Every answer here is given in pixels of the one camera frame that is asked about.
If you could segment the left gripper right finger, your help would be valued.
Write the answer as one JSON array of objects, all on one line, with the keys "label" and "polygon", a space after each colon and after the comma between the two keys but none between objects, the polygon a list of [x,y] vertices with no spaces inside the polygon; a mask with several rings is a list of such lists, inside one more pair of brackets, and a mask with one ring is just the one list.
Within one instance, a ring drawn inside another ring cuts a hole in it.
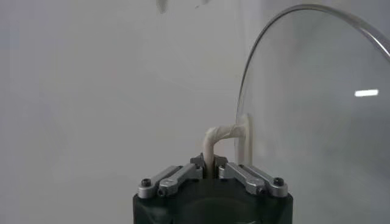
[{"label": "left gripper right finger", "polygon": [[243,191],[251,196],[285,198],[288,185],[283,178],[272,177],[252,165],[229,162],[223,156],[214,156],[213,191],[217,194],[232,196]]}]

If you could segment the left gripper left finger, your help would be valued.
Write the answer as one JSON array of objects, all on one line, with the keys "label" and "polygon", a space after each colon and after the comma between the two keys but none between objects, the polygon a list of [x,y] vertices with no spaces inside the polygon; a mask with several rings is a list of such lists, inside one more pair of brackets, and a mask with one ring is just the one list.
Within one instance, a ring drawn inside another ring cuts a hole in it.
[{"label": "left gripper left finger", "polygon": [[139,198],[169,197],[179,191],[179,187],[188,180],[204,178],[204,157],[200,155],[190,159],[184,166],[169,166],[151,178],[144,178],[138,185]]}]

